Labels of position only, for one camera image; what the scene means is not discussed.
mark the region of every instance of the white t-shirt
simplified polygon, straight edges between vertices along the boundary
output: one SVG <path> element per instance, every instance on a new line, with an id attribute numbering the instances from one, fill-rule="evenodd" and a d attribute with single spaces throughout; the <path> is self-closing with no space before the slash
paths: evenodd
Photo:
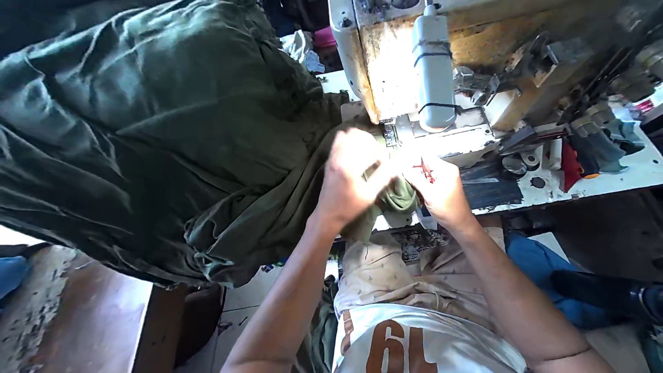
<path id="1" fill-rule="evenodd" d="M 335 373 L 501 373 L 525 367 L 518 351 L 493 332 L 429 309 L 366 305 L 343 312 L 338 323 Z"/>

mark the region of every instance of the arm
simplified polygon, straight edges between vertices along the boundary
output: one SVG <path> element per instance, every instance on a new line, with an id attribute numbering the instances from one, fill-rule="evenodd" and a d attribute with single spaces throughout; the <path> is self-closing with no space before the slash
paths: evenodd
<path id="1" fill-rule="evenodd" d="M 237 339 L 222 372 L 290 372 L 320 301 L 327 255 L 340 230 L 375 201 L 394 169 L 381 164 L 368 181 L 363 172 L 376 163 L 373 136 L 340 131 L 331 147 L 318 205 L 301 240 L 263 304 Z"/>
<path id="2" fill-rule="evenodd" d="M 435 157 L 424 160 L 432 170 L 433 183 L 418 169 L 406 170 L 405 177 L 465 251 L 501 332 L 529 367 L 544 373 L 612 372 L 551 300 L 483 231 L 463 193 L 458 168 Z"/>

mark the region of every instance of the blue fabric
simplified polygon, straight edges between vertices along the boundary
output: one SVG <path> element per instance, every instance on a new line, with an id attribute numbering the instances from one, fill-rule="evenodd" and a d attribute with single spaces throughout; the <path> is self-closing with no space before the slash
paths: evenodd
<path id="1" fill-rule="evenodd" d="M 606 312 L 598 307 L 562 297 L 550 283 L 550 275 L 558 269 L 577 271 L 571 263 L 540 242 L 517 232 L 507 235 L 507 255 L 545 294 L 573 325 L 581 329 L 596 329 L 612 325 Z"/>
<path id="2" fill-rule="evenodd" d="M 30 273 L 30 263 L 22 257 L 0 258 L 0 299 L 16 289 Z"/>

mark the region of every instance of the olive green cloth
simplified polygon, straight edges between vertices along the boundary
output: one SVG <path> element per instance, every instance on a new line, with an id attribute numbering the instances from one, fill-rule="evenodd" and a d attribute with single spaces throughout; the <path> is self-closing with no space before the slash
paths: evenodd
<path id="1" fill-rule="evenodd" d="M 6 56 L 0 224 L 164 285 L 248 282 L 299 239 L 347 100 L 279 46 L 254 1 L 181 0 Z"/>
<path id="2" fill-rule="evenodd" d="M 403 176 L 399 176 L 380 194 L 374 205 L 343 228 L 341 236 L 348 241 L 368 243 L 378 216 L 385 211 L 411 215 L 415 207 L 416 193 L 414 188 Z"/>

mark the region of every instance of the person's left hand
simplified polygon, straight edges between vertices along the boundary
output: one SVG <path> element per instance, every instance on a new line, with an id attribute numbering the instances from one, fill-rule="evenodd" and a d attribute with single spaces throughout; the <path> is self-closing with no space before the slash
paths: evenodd
<path id="1" fill-rule="evenodd" d="M 337 233 L 364 212 L 396 176 L 396 167 L 384 161 L 373 136 L 351 128 L 336 133 L 325 165 L 324 182 L 314 216 Z M 369 167 L 379 166 L 366 181 L 362 174 Z"/>

